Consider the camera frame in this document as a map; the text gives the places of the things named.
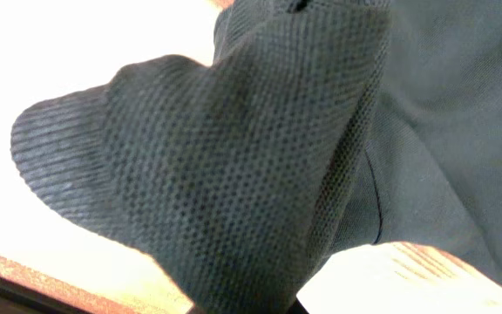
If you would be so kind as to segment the black polo shirt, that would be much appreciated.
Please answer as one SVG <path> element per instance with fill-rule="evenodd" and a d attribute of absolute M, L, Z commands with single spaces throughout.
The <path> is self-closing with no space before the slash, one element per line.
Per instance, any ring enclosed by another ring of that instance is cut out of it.
<path fill-rule="evenodd" d="M 284 313 L 364 244 L 502 284 L 502 0 L 237 1 L 214 48 L 25 110 L 32 192 L 207 313 Z"/>

